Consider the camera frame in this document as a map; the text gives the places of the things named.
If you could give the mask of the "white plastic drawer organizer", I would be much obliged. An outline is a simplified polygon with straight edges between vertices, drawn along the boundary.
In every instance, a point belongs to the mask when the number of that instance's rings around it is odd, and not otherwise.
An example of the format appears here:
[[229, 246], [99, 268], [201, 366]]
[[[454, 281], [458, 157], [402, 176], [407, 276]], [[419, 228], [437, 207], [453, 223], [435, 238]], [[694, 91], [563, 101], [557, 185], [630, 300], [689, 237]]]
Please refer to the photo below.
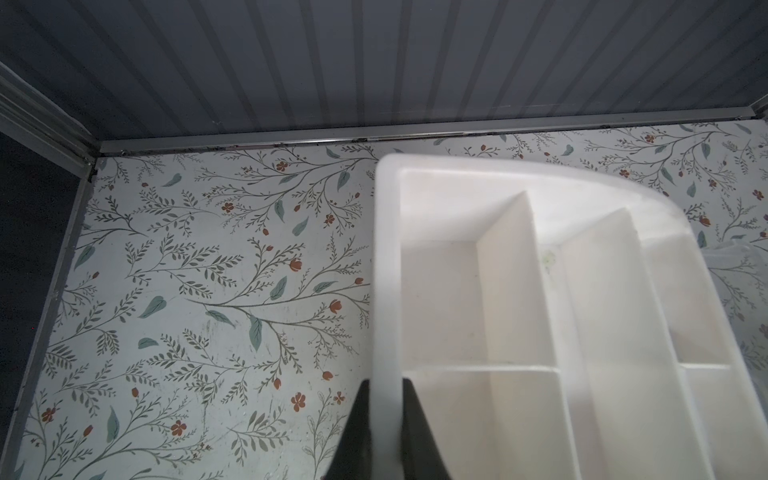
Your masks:
[[767, 422], [682, 209], [546, 163], [377, 165], [373, 475], [403, 380], [454, 479], [763, 479]]

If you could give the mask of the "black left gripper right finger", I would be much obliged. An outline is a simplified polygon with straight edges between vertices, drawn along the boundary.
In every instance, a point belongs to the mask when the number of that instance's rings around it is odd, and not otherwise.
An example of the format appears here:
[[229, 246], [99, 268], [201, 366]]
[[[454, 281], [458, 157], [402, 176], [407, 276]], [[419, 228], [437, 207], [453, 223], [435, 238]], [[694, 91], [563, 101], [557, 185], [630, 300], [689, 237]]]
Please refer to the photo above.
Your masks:
[[407, 480], [450, 480], [415, 386], [403, 379], [401, 456]]

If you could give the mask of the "clear plastic drawer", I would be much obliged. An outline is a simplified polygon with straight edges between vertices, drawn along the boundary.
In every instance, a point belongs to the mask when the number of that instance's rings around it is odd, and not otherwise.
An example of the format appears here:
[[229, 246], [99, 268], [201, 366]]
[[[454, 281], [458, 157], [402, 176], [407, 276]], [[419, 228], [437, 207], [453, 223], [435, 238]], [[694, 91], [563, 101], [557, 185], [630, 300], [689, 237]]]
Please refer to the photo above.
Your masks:
[[729, 318], [767, 308], [767, 262], [757, 248], [733, 240], [701, 253]]

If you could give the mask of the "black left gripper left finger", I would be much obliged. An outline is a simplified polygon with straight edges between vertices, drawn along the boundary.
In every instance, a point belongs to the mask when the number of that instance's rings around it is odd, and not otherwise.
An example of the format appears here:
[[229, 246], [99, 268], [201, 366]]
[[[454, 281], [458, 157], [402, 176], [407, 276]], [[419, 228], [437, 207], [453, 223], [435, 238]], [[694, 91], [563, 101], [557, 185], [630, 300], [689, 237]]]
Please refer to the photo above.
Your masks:
[[372, 475], [370, 381], [361, 382], [325, 480], [369, 480]]

